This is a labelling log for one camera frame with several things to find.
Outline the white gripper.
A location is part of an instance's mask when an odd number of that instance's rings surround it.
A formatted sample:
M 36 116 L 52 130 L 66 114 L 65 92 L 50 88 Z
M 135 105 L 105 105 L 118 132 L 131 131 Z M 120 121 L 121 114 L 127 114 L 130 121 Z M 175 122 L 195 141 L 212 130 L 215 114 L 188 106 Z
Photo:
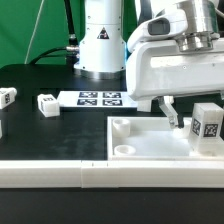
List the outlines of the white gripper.
M 217 33 L 213 8 L 169 7 L 139 25 L 127 48 L 129 96 L 159 97 L 172 129 L 184 127 L 173 96 L 224 90 L 224 38 Z

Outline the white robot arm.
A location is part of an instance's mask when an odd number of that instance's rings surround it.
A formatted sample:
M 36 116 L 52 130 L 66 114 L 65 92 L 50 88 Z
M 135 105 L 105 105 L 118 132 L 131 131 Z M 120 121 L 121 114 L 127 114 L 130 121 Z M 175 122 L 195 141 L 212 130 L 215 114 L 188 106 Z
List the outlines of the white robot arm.
M 128 95 L 140 111 L 149 111 L 156 99 L 170 125 L 179 127 L 174 97 L 224 91 L 224 39 L 210 0 L 167 2 L 127 41 L 121 37 L 121 0 L 85 0 L 85 8 L 86 31 L 74 68 L 94 79 L 124 71 Z

